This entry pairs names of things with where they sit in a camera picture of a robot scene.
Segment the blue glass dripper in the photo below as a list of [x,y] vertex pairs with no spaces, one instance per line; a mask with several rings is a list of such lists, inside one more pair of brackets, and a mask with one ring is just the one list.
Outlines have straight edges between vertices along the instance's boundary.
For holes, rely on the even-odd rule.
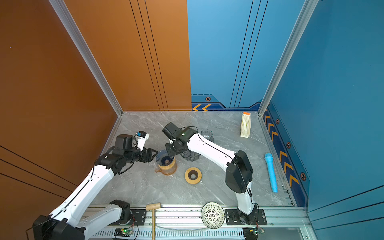
[[174,161],[174,157],[168,155],[167,150],[161,150],[156,156],[156,162],[160,167],[167,167]]

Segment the orange glass carafe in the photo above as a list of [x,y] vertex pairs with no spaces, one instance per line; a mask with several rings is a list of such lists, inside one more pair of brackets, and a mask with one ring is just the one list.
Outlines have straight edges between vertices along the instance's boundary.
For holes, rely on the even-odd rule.
[[176,162],[172,162],[168,166],[157,165],[155,172],[162,173],[163,175],[169,176],[169,175],[172,175],[176,170],[177,170],[177,164]]

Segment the coffee filter pack orange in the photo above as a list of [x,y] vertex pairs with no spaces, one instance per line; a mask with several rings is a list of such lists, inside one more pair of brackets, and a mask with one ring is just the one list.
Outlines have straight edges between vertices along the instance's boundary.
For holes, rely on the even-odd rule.
[[241,137],[248,138],[251,134],[251,113],[243,112],[241,122]]

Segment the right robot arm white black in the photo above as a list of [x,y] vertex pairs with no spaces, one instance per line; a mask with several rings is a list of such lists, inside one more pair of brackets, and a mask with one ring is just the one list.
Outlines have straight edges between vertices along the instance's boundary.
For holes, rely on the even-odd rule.
[[220,147],[198,133],[198,128],[194,126],[178,128],[170,122],[162,132],[170,141],[166,144],[169,156],[191,151],[218,165],[225,172],[226,185],[236,193],[237,213],[242,223],[246,225],[257,223],[258,207],[252,194],[254,170],[244,151],[234,152]]

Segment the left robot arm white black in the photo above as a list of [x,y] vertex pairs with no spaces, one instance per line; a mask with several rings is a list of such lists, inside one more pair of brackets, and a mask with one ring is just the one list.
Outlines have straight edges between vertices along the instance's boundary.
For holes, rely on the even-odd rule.
[[39,216],[32,230],[36,240],[88,240],[112,223],[133,221],[130,204],[114,200],[98,213],[82,219],[83,214],[102,188],[116,175],[125,173],[126,164],[150,163],[158,151],[144,147],[149,134],[119,135],[114,146],[101,155],[87,177],[71,195],[48,216]]

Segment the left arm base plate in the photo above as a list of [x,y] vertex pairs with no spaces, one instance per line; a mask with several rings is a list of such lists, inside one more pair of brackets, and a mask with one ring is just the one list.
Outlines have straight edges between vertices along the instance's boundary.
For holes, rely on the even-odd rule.
[[143,209],[130,209],[130,218],[128,220],[118,221],[120,226],[143,226],[146,221],[147,211]]

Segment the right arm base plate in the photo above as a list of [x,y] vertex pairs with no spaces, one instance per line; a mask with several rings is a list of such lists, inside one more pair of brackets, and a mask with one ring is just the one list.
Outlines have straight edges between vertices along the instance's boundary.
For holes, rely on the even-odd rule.
[[227,225],[250,225],[250,226],[266,226],[268,224],[267,217],[263,209],[257,209],[246,215],[239,209],[225,210]]

